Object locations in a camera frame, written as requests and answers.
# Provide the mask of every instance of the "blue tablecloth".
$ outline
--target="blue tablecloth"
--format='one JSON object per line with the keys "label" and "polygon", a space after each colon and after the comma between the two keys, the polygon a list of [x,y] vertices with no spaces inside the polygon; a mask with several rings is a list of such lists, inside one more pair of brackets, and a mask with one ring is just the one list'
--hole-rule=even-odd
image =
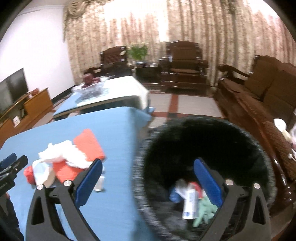
{"label": "blue tablecloth", "polygon": [[[118,107],[78,115],[49,123],[9,138],[0,150],[0,159],[11,153],[26,155],[29,165],[39,159],[38,153],[47,145],[73,140],[84,129],[93,131],[107,160],[104,188],[106,192],[92,192],[85,206],[80,208],[86,221],[101,241],[155,241],[157,238],[139,216],[133,199],[131,171],[137,151],[139,131],[151,116],[130,107]],[[35,189],[27,183],[23,171],[9,191],[11,201],[25,234],[27,215]],[[58,213],[69,238],[76,240],[58,205]]]}

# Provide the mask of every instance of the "black baseboard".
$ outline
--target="black baseboard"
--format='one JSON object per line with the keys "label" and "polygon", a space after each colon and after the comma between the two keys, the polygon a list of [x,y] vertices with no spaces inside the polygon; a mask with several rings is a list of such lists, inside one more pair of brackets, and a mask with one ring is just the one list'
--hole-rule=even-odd
{"label": "black baseboard", "polygon": [[65,90],[61,94],[57,95],[56,97],[52,98],[52,103],[55,104],[57,103],[60,99],[65,98],[67,95],[71,94],[71,89],[74,87],[70,87],[69,89]]}

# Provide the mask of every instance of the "potted plant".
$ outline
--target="potted plant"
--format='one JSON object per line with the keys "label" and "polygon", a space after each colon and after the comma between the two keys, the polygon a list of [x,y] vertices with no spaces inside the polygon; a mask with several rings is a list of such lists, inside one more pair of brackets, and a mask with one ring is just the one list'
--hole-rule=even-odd
{"label": "potted plant", "polygon": [[148,54],[148,46],[145,43],[133,44],[128,48],[128,54],[136,64],[143,64]]}

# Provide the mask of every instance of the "blue gripper pad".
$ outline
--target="blue gripper pad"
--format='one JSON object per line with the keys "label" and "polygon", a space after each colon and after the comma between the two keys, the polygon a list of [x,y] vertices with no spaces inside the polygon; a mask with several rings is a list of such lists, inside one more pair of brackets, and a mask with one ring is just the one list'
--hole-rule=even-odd
{"label": "blue gripper pad", "polygon": [[98,179],[103,171],[103,164],[101,160],[96,159],[94,163],[87,170],[86,176],[81,181],[75,193],[75,206],[79,208],[86,204],[91,192],[94,189]]}
{"label": "blue gripper pad", "polygon": [[217,207],[221,207],[223,203],[221,188],[200,159],[194,161],[193,170],[210,202]]}
{"label": "blue gripper pad", "polygon": [[8,168],[11,166],[15,161],[17,160],[17,155],[15,153],[12,153],[7,158],[5,158],[3,161],[0,162],[0,170],[4,170],[5,168]]}

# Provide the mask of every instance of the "tv stand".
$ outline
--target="tv stand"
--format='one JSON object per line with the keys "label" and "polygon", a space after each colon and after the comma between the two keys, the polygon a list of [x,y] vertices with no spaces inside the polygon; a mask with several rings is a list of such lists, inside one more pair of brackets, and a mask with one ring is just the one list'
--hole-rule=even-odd
{"label": "tv stand", "polygon": [[[31,129],[53,109],[47,88],[32,98],[29,95],[30,92],[20,97],[1,115],[0,148],[8,138]],[[20,119],[20,123],[16,126],[12,121],[15,116]]]}

